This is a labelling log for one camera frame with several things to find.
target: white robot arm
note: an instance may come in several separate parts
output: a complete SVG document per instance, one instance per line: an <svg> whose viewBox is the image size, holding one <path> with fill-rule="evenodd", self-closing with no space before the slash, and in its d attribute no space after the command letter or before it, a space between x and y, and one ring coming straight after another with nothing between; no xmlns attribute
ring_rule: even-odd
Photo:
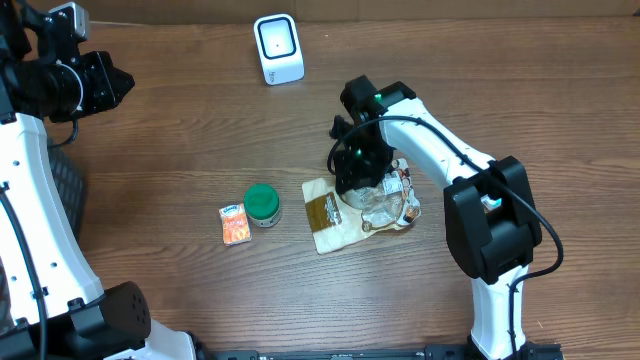
<svg viewBox="0 0 640 360"><path fill-rule="evenodd" d="M482 167L489 168L489 162L495 159L465 144L451 131L440 124L425 108L419 98L404 99L388 107L384 116L411 116L420 118L436 127L469 159ZM380 131L383 140L391 147L398 149L413 160L418 167L444 190L458 178L470 178L477 171L462 163L460 158L446 146L432 131L416 124L402 121L382 121ZM497 205L485 197L483 205L487 211ZM487 284L482 278L471 280L473 293L474 322L471 339L487 359L506 359L511 355L511 339L509 336L508 299L509 284L527 273L527 266L516 266L500 275L494 284ZM515 332L516 348L525 343L521 325L522 284L518 285L515 295Z"/></svg>
<svg viewBox="0 0 640 360"><path fill-rule="evenodd" d="M77 4L49 13L25 4L18 18L13 2L2 2L0 198L7 212L0 211L0 258L16 327L0 336L0 358L201 358L206 349L193 336L151 318L135 284L103 289L54 184L43 119L77 128L78 119L115 108L133 78L113 67L106 52L80 55L77 44L87 40L89 24ZM22 60L31 50L23 27L47 43L37 61ZM44 334L44 341L33 334Z"/></svg>
<svg viewBox="0 0 640 360"><path fill-rule="evenodd" d="M336 117L330 133L338 140L328 160L338 194L375 186L393 150L406 154L444 192L447 244L472 278L475 317L469 345L485 359L521 351L521 280L541 241L536 216L515 201L533 207L524 167L512 157L496 162L461 141L402 83L377 90L361 76L345 85L340 100L355 126ZM341 143L344 149L337 151Z"/></svg>

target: white device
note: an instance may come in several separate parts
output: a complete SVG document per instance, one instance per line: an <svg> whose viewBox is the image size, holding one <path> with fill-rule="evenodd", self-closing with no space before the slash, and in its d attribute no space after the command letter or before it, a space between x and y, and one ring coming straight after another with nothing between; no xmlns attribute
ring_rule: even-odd
<svg viewBox="0 0 640 360"><path fill-rule="evenodd" d="M444 134L455 147L483 169L489 168L493 157L470 147L449 129L438 122L427 110L419 98L405 99L389 106L385 116L411 116L420 118L433 125ZM440 189L453 184L458 178L470 178L477 173L468 165L461 163L460 158L446 146L433 132L422 126L405 121L382 121L380 132L383 140L391 147L406 154L415 161L420 170L431 178ZM471 340L487 359L505 359L512 354L511 337L509 336L509 286L516 278L526 274L529 266L517 266L502 274L495 284L489 285L481 278L471 280L473 293L474 321L471 329ZM516 349L525 343L522 331L522 286L518 284L518 292L514 298L514 331L516 333Z"/></svg>
<svg viewBox="0 0 640 360"><path fill-rule="evenodd" d="M304 62L293 18L287 14L265 16L253 25L264 80L278 85L302 79Z"/></svg>

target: black base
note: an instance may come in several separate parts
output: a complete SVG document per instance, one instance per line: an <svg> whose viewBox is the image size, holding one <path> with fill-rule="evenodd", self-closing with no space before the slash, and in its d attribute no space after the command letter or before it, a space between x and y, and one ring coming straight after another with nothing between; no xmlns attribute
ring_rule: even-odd
<svg viewBox="0 0 640 360"><path fill-rule="evenodd" d="M516 358L505 360L563 360L560 345L536 345L527 342ZM308 351L265 353L225 351L213 354L213 360L486 360L472 341L467 345L428 345L424 349L366 351Z"/></svg>

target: small jar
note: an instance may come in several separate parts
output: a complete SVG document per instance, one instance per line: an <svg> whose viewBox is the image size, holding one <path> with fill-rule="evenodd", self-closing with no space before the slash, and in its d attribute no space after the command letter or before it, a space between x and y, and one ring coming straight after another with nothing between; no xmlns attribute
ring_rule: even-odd
<svg viewBox="0 0 640 360"><path fill-rule="evenodd" d="M272 227L282 217L278 193L267 184L255 184L247 190L244 208L249 220L259 227Z"/></svg>

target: wood grain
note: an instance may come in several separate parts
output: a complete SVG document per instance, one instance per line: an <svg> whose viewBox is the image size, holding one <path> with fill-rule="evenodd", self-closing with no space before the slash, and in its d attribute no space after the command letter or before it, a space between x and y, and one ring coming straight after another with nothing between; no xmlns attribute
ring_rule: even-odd
<svg viewBox="0 0 640 360"><path fill-rule="evenodd" d="M46 10L59 0L30 0ZM91 19L116 23L249 24L287 13L296 21L631 16L640 0L82 0Z"/></svg>
<svg viewBox="0 0 640 360"><path fill-rule="evenodd" d="M251 26L98 28L136 87L81 121L66 151L90 182L79 240L106 287L133 280L154 317L213 349L318 350L463 342L468 279L444 241L440 192L415 172L423 216L319 256L301 184L328 176L344 82L401 80L462 139L527 167L566 249L525 286L524 328L567 359L640 351L640 22L634 18L300 24L306 77L264 84ZM66 125L49 126L57 139ZM284 217L225 248L217 209L268 182ZM555 248L545 237L533 269Z"/></svg>

